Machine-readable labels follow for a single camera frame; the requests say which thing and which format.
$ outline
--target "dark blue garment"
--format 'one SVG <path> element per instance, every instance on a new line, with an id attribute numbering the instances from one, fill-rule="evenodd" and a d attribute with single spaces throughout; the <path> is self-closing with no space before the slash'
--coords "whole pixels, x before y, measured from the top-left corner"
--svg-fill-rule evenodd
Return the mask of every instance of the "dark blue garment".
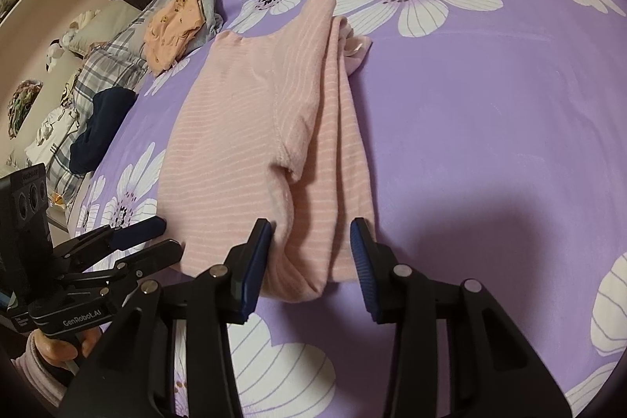
<path id="1" fill-rule="evenodd" d="M 72 174 L 96 170 L 136 98 L 134 91 L 124 87 L 111 87 L 94 95 L 87 128 L 70 147 Z"/>

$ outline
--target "plaid blanket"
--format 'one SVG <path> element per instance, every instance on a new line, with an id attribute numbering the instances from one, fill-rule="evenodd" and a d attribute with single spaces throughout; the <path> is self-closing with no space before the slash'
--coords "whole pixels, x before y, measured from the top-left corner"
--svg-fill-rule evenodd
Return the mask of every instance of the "plaid blanket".
<path id="1" fill-rule="evenodd" d="M 74 86 L 74 106 L 78 112 L 78 131 L 68 135 L 54 155 L 48 169 L 50 188 L 71 206 L 84 176 L 70 172 L 70 146 L 85 131 L 87 120 L 93 113 L 93 97 L 109 87 L 132 89 L 147 71 L 146 61 L 129 51 L 129 42 L 135 31 L 164 3 L 153 0 L 146 9 L 113 40 L 96 47 L 88 56 Z"/>

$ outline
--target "human hand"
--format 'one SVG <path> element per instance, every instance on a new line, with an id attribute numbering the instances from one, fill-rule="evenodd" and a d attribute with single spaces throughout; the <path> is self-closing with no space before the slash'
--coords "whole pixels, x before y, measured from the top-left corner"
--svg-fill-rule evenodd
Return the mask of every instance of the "human hand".
<path id="1" fill-rule="evenodd" d="M 81 338 L 81 351 L 83 356 L 87 358 L 92 352 L 96 342 L 102 336 L 100 328 L 92 328 L 82 331 L 80 333 Z M 72 361 L 78 356 L 78 351 L 69 342 L 64 340 L 52 340 L 46 337 L 40 329 L 36 329 L 33 332 L 33 341 L 37 351 L 42 355 L 42 358 L 46 360 L 53 367 L 61 367 L 65 369 L 65 363 Z"/>

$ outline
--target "wall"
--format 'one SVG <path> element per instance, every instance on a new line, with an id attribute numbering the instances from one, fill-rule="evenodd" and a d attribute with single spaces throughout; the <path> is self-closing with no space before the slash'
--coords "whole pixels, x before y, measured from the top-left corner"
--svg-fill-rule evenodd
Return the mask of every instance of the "wall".
<path id="1" fill-rule="evenodd" d="M 45 55 L 52 40 L 63 35 L 79 13 L 105 5 L 108 0 L 38 0 L 20 24 L 0 28 L 0 163 L 10 152 L 6 106 L 24 79 L 45 81 Z"/>

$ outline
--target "bed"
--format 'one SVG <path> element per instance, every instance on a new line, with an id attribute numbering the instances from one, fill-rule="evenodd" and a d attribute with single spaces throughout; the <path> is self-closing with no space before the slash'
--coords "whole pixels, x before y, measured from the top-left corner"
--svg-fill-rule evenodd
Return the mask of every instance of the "bed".
<path id="1" fill-rule="evenodd" d="M 283 27 L 302 1 L 218 0 L 216 10 L 225 29 L 255 37 Z M 481 280 L 574 414 L 627 344 L 626 10 L 627 0 L 338 0 L 336 8 L 373 40 L 350 84 L 378 239 L 432 279 Z M 82 186 L 70 233 L 155 214 L 160 162 L 210 49 L 145 77 Z M 162 281 L 180 278 L 170 271 Z M 246 416 L 380 414 L 394 332 L 372 323 L 358 283 L 330 283 L 323 298 L 301 304 L 260 299 L 230 336 Z M 182 353 L 179 336 L 181 415 Z"/>

